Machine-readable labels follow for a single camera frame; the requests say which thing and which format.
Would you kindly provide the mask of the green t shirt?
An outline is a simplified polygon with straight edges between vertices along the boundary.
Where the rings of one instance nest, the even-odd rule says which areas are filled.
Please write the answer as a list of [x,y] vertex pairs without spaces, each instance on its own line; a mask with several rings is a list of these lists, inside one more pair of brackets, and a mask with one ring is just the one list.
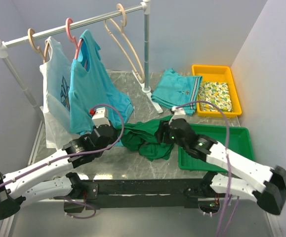
[[173,145],[158,143],[155,132],[158,130],[161,121],[169,120],[170,118],[171,116],[166,116],[147,122],[126,123],[121,143],[131,152],[137,151],[141,156],[146,157],[150,161],[156,159],[168,160]]

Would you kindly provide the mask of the green plastic tray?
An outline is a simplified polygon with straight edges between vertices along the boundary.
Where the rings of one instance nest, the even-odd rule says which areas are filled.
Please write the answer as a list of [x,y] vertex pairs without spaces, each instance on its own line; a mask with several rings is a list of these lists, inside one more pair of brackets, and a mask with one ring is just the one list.
[[[191,124],[192,129],[199,134],[207,135],[221,143],[226,139],[226,127],[218,125]],[[255,161],[249,131],[244,127],[230,127],[229,149]],[[225,172],[226,170],[199,159],[189,156],[181,147],[178,148],[179,168],[189,171],[215,171]]]

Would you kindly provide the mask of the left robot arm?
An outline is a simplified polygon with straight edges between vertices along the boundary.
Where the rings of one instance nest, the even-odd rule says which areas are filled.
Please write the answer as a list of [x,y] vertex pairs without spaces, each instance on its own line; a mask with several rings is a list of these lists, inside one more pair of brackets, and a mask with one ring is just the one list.
[[0,220],[32,202],[58,196],[78,198],[83,186],[75,174],[49,181],[52,176],[92,162],[102,156],[118,137],[112,125],[100,125],[90,134],[74,139],[49,157],[21,170],[0,172]]

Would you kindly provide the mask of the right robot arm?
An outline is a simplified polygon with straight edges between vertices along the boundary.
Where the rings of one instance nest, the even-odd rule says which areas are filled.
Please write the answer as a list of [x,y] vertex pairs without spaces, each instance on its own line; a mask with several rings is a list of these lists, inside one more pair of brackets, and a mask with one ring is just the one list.
[[201,184],[201,192],[211,197],[229,193],[249,199],[264,211],[280,215],[286,202],[286,170],[256,163],[228,150],[217,140],[197,134],[183,118],[161,121],[155,138],[159,143],[177,144],[189,156],[231,170],[232,178],[209,172]]

